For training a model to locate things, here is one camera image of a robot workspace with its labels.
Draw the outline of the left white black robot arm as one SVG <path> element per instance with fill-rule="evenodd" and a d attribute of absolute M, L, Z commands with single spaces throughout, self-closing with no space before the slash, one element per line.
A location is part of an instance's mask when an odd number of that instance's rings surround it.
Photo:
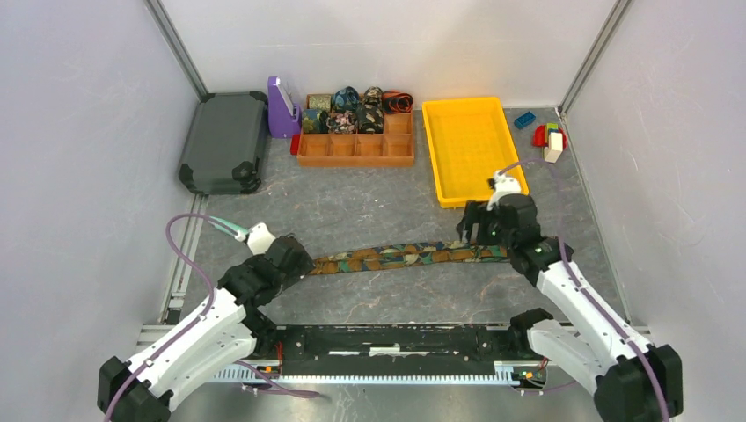
<path fill-rule="evenodd" d="M 99 370 L 97 405 L 107 421 L 166 421 L 219 371 L 276 347 L 277 326 L 260 311 L 297 284 L 314 261 L 293 236 L 230 267 L 189 317 L 127 360 L 112 357 Z"/>

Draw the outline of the orange blue floral tie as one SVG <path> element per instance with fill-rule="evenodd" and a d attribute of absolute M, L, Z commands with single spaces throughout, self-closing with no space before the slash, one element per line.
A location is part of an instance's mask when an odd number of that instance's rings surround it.
<path fill-rule="evenodd" d="M 391 244 L 316 258 L 310 275 L 379 272 L 443 263 L 501 263 L 507 253 L 494 245 L 460 241 Z"/>

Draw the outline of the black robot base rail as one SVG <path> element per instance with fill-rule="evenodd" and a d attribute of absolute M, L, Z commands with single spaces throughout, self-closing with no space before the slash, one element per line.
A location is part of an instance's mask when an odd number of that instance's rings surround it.
<path fill-rule="evenodd" d="M 496 361 L 543 359 L 505 324 L 289 324 L 251 356 L 320 376 L 490 375 Z"/>

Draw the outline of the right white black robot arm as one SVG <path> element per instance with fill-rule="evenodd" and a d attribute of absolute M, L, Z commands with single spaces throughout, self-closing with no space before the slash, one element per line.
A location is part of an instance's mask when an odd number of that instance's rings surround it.
<path fill-rule="evenodd" d="M 512 318 L 508 348 L 554 362 L 592 396 L 604 421 L 669 421 L 684 411 L 683 363 L 672 346 L 656 346 L 608 305 L 572 261 L 572 249 L 545 236 L 529 196 L 470 201 L 457 233 L 499 246 L 513 269 L 569 319 L 570 333 L 543 309 Z"/>

